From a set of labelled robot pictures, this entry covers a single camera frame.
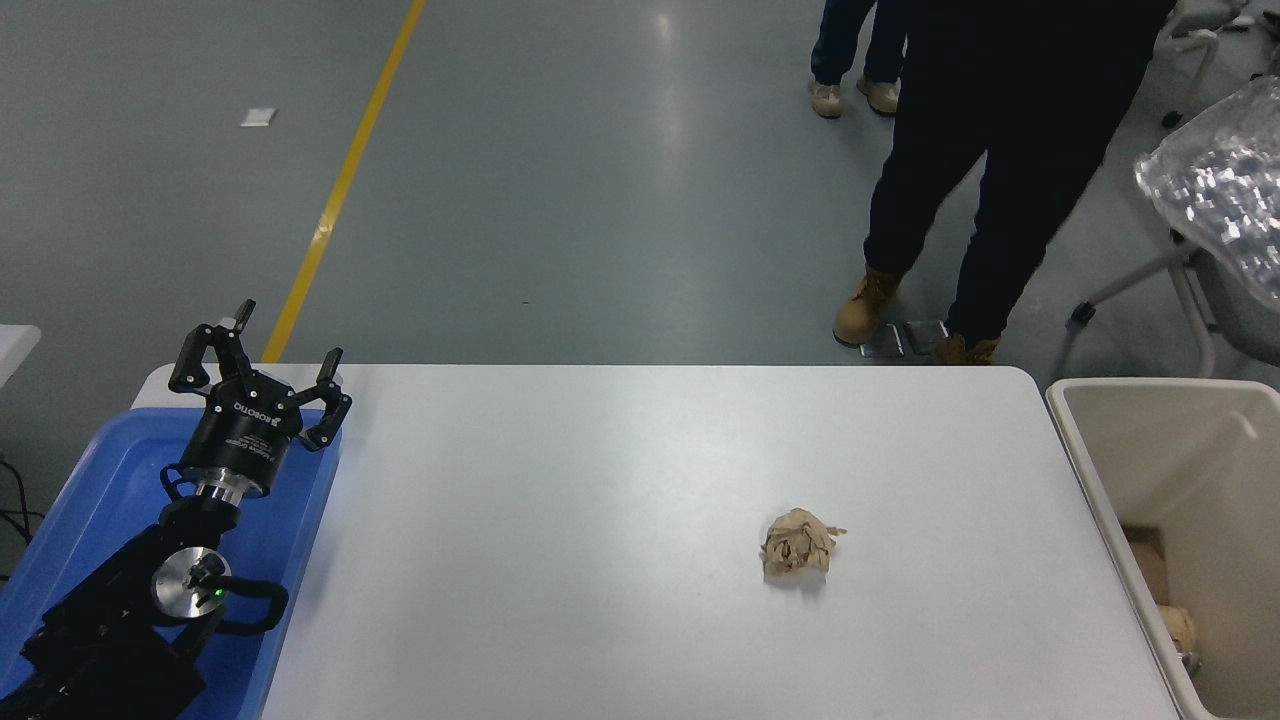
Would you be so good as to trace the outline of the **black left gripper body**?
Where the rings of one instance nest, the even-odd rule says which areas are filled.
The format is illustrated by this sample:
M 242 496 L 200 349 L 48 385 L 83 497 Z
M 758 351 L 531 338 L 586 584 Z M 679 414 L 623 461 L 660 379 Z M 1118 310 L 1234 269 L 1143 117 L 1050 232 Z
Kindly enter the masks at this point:
M 206 409 L 180 456 L 180 480 L 210 486 L 229 479 L 247 496 L 269 496 L 301 413 L 287 404 L 293 389 L 261 372 L 212 384 Z

